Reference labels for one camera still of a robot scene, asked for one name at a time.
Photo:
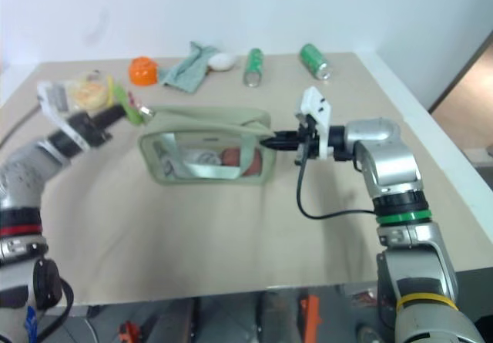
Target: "beige table surface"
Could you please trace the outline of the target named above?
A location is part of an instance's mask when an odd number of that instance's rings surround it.
[[[295,55],[268,56],[261,87],[241,82],[242,67],[209,75],[195,95],[171,88],[131,86],[129,60],[47,63],[0,109],[0,135],[34,106],[39,80],[81,72],[111,72],[147,104],[255,106],[272,115],[273,129],[296,129],[297,99],[315,85],[333,107],[333,123],[386,116],[401,124],[414,151],[425,193],[441,225],[456,270],[493,265],[493,245],[440,168],[354,54],[327,55],[334,77],[310,77]],[[176,59],[158,59],[170,66]],[[50,132],[32,118],[4,149]],[[234,184],[161,187],[146,172],[136,148],[140,128],[118,122],[114,139],[76,158],[54,178],[43,197],[49,256],[72,285],[80,304],[156,300],[259,290],[274,286],[376,280],[381,250],[372,216],[312,221],[295,201],[293,153],[278,153],[273,179],[263,187]],[[351,163],[310,162],[304,206],[313,214],[371,209],[363,177]]]

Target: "orange lid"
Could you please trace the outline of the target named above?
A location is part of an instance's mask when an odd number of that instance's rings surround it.
[[[138,86],[154,85],[157,83],[157,63],[146,56],[135,58],[130,63],[129,77]]]

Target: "black cable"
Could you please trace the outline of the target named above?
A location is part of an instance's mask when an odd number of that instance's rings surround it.
[[[311,138],[310,138],[310,136],[307,136],[305,139],[303,156],[301,157],[300,172],[298,173],[298,184],[297,184],[297,188],[296,188],[296,202],[298,204],[298,209],[300,210],[300,212],[305,217],[308,217],[311,220],[326,220],[327,218],[343,216],[345,214],[375,214],[375,212],[373,212],[372,210],[339,210],[338,212],[333,212],[331,214],[323,214],[321,216],[313,216],[311,214],[308,214],[305,211],[305,209],[303,208],[303,205],[301,204],[301,184],[303,183],[305,168],[307,166],[308,153],[309,153],[308,147],[310,146],[310,142],[311,142]]]
[[[74,291],[70,287],[69,283],[67,283],[62,278],[60,278],[60,283],[62,284],[63,294],[65,295],[65,299],[67,300],[67,306],[65,307],[65,310],[62,312],[61,315],[59,315],[50,325],[48,325],[41,333],[38,334],[38,343],[41,343],[42,341],[47,339],[47,337],[50,336],[51,333],[53,333],[56,329],[60,328],[63,325],[63,323],[69,316],[70,308],[72,308],[72,305],[74,303]]]
[[[41,110],[41,106],[38,104],[37,106],[29,110],[29,112],[27,112],[19,121],[17,121],[15,125],[12,126],[12,128],[5,134],[2,141],[0,141],[0,149],[3,148],[7,141],[10,140],[12,135],[14,135],[24,123],[28,122],[37,112],[39,112],[39,110]]]

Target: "egg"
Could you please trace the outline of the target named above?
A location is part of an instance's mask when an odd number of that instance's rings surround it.
[[[217,53],[210,57],[207,65],[213,71],[229,71],[236,64],[236,56],[225,52]]]

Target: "green can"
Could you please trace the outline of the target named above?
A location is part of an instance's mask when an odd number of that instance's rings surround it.
[[[249,87],[257,87],[262,80],[263,53],[260,49],[251,49],[246,60],[243,83]]]
[[[301,62],[316,79],[330,77],[329,62],[314,45],[306,44],[300,51]]]

